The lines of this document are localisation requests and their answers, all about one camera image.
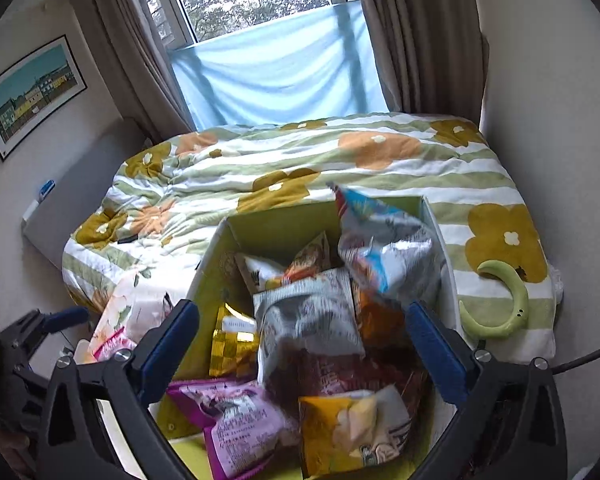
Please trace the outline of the orange snack bag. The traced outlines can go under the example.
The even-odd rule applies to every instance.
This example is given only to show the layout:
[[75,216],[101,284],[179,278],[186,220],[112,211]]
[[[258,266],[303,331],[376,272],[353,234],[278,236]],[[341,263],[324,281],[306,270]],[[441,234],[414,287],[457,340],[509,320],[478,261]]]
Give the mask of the orange snack bag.
[[356,283],[352,283],[352,295],[356,324],[365,347],[384,348],[402,344],[405,318],[400,308],[375,299]]

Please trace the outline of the purple snack bag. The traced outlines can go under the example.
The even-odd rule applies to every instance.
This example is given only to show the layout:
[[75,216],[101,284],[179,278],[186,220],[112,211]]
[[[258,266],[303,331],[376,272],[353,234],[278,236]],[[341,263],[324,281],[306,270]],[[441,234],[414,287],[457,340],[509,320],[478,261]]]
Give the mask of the purple snack bag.
[[298,422],[256,380],[186,380],[166,394],[202,430],[215,479],[249,479],[275,452],[299,444]]

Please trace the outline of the brown potato chip bag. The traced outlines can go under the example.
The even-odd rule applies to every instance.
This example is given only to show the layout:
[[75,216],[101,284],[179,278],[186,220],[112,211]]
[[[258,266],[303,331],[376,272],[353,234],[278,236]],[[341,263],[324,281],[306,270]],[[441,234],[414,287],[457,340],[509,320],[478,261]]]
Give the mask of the brown potato chip bag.
[[299,415],[302,471],[308,478],[395,460],[413,419],[394,385],[376,392],[302,396]]

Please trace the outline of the gold foil snack bag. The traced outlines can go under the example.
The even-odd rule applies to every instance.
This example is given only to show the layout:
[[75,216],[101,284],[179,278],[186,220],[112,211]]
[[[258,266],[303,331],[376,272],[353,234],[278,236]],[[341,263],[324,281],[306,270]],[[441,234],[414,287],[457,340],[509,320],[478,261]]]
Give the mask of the gold foil snack bag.
[[209,376],[254,376],[258,369],[258,349],[256,320],[229,304],[220,307],[212,334]]

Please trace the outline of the silver blue snack bag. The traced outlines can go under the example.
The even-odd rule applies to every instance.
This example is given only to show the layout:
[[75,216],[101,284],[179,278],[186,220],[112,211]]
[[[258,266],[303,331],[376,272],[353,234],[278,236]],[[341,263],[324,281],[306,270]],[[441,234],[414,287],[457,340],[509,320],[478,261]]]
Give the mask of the silver blue snack bag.
[[408,212],[330,182],[340,237],[338,254],[352,278],[377,297],[431,307],[441,280],[436,233]]

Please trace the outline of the dark cookie snack bag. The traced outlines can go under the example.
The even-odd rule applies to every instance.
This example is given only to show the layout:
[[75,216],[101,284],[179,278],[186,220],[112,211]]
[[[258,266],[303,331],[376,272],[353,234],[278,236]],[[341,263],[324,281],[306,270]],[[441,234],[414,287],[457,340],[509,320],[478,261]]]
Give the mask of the dark cookie snack bag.
[[260,344],[258,382],[285,410],[302,396],[396,386],[407,409],[422,403],[427,375],[405,339],[365,347],[349,273],[332,269],[253,296]]

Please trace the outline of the white sticks snack bag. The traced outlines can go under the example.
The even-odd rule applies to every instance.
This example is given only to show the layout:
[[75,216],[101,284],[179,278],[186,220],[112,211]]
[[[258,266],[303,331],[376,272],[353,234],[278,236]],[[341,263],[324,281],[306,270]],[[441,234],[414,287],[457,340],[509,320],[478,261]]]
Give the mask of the white sticks snack bag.
[[304,246],[290,263],[236,252],[234,260],[251,295],[276,289],[294,282],[312,278],[330,269],[330,248],[325,232],[321,232]]

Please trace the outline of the pink snack bag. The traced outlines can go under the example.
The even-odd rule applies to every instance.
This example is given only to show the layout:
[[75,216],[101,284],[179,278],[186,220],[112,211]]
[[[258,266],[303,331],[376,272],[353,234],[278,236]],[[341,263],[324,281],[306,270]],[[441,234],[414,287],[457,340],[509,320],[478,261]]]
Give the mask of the pink snack bag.
[[94,351],[94,358],[97,362],[107,361],[118,350],[133,350],[135,347],[136,342],[125,335],[124,328],[119,328]]

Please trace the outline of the green crescent plush toy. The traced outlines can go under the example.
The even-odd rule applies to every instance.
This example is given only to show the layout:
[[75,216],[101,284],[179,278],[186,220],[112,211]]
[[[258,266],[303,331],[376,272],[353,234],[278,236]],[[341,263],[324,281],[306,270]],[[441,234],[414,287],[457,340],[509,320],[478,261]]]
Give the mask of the green crescent plush toy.
[[530,307],[528,288],[518,272],[507,262],[486,260],[478,273],[501,283],[508,297],[460,296],[458,313],[464,332],[474,339],[506,339],[528,325]]

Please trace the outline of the black phone on bed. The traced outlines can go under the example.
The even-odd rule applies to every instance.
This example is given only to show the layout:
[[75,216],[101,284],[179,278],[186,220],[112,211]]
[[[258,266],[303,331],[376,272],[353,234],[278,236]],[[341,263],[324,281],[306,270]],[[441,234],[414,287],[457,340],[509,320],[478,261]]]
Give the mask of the black phone on bed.
[[138,238],[139,238],[138,234],[132,234],[129,236],[119,238],[118,240],[115,241],[115,243],[118,245],[132,244],[132,243],[136,242],[138,240]]

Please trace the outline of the green cardboard box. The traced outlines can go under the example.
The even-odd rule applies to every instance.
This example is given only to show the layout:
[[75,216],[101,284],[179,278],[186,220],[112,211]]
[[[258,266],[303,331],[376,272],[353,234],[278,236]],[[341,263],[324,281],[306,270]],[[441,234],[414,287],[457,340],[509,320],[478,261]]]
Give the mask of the green cardboard box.
[[190,289],[198,333],[159,427],[199,478],[406,479],[434,413],[406,307],[456,311],[421,197],[223,220]]

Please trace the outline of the floral striped duvet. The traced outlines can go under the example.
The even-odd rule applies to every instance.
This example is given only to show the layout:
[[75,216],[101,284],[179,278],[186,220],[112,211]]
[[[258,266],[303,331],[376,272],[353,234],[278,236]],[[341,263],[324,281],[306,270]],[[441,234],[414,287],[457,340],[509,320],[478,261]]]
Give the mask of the floral striped duvet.
[[[329,183],[368,196],[425,197],[451,259],[457,295],[508,297],[478,265],[517,270],[528,325],[493,341],[501,360],[551,359],[558,300],[540,237],[512,177],[468,120],[396,113],[176,136],[128,158],[99,207],[70,235],[62,276],[96,325],[126,271],[196,264],[229,214],[330,200]],[[138,234],[132,244],[121,237]]]

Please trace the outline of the framed harbour picture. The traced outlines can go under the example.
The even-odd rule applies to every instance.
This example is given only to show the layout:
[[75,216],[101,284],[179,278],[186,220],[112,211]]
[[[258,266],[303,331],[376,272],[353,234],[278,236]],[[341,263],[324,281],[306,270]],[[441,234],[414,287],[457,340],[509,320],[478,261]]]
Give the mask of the framed harbour picture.
[[0,159],[6,160],[47,118],[86,90],[65,35],[0,74]]

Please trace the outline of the brown curtain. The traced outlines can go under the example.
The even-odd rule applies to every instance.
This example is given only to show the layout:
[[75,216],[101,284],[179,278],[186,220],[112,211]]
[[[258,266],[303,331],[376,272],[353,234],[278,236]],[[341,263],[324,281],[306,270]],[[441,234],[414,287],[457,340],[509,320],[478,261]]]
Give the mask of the brown curtain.
[[156,143],[195,130],[145,0],[69,0],[120,115]]
[[361,0],[388,109],[480,122],[488,44],[476,0]]

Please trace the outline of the light blue window cloth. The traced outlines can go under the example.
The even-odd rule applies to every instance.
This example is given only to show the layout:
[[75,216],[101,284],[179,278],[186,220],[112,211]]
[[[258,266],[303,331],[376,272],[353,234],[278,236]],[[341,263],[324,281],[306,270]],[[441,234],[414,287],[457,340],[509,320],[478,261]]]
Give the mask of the light blue window cloth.
[[200,129],[382,113],[361,3],[292,14],[170,54]]

